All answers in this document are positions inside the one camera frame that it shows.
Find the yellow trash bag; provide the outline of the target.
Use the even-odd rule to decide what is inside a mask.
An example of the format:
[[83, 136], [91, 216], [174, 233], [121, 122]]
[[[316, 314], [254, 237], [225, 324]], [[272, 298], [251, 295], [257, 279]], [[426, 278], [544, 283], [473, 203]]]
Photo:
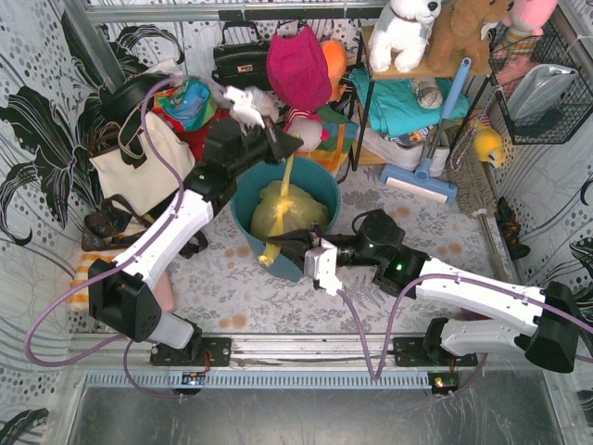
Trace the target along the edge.
[[330, 211], [302, 188], [292, 183], [295, 157], [285, 164], [281, 180], [270, 182], [259, 192], [250, 225], [250, 234], [263, 241], [265, 237], [307, 229], [318, 223], [325, 229], [331, 221]]

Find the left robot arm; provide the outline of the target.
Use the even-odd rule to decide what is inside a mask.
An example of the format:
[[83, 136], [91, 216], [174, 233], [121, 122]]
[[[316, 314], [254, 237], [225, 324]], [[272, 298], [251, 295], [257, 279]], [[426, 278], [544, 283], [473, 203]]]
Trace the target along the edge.
[[239, 175], [262, 161], [281, 163], [302, 144], [271, 119], [249, 134], [242, 134], [231, 118], [215, 121], [200, 161], [170, 206], [113, 261], [97, 260], [90, 266], [90, 315], [135, 342], [166, 346], [178, 350], [187, 361], [195, 361], [202, 331], [161, 309], [153, 294], [158, 280], [182, 247], [231, 199]]

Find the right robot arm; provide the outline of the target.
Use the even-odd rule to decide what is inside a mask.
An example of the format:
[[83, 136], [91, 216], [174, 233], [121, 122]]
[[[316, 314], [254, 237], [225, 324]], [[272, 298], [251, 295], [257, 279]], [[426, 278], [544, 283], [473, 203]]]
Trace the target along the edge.
[[318, 224], [265, 241], [299, 267], [315, 288], [353, 305], [337, 277], [340, 267], [372, 266], [373, 283], [395, 297], [434, 300], [478, 314], [474, 321], [437, 318], [422, 350], [434, 363], [468, 354], [521, 353], [542, 369], [570, 374], [581, 333], [592, 330], [570, 289], [504, 283], [463, 271], [404, 245], [405, 232], [383, 210], [358, 215], [353, 235], [325, 235]]

